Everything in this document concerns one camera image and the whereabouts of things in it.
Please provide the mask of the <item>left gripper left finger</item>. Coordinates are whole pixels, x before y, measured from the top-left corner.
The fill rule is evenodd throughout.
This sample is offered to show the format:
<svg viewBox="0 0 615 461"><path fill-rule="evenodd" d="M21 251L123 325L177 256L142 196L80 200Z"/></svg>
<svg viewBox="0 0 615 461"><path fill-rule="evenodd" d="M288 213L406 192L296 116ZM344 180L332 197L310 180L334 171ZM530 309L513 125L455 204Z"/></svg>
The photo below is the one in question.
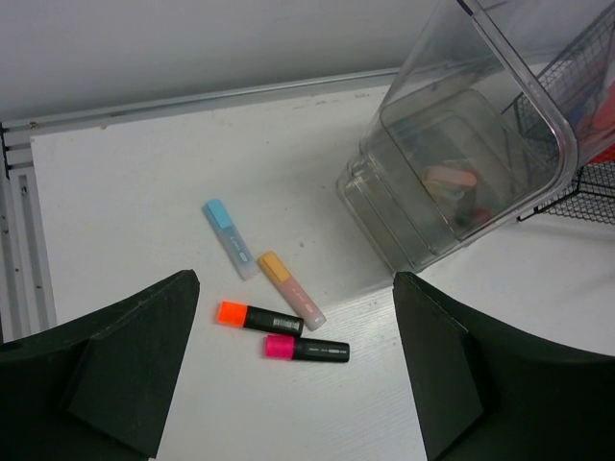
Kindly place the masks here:
<svg viewBox="0 0 615 461"><path fill-rule="evenodd" d="M1 347L4 460L157 456L200 282L182 270Z"/></svg>

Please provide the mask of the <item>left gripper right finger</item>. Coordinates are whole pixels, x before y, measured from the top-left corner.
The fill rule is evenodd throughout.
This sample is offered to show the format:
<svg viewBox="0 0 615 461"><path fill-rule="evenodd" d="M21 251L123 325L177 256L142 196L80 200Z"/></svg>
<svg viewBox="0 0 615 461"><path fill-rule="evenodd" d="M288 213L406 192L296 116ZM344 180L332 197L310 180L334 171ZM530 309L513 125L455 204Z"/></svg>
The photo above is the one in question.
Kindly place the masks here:
<svg viewBox="0 0 615 461"><path fill-rule="evenodd" d="M430 460L610 460L614 359L537 337L398 273L393 299Z"/></svg>

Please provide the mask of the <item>red folder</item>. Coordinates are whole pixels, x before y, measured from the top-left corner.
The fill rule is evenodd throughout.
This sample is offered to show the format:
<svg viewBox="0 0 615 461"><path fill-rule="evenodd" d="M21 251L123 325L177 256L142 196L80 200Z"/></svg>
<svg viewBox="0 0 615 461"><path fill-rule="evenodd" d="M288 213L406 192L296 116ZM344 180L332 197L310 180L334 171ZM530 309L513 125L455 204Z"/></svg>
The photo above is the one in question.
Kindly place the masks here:
<svg viewBox="0 0 615 461"><path fill-rule="evenodd" d="M605 71L584 106L577 125L578 163L585 165L613 143L614 46L608 52Z"/></svg>

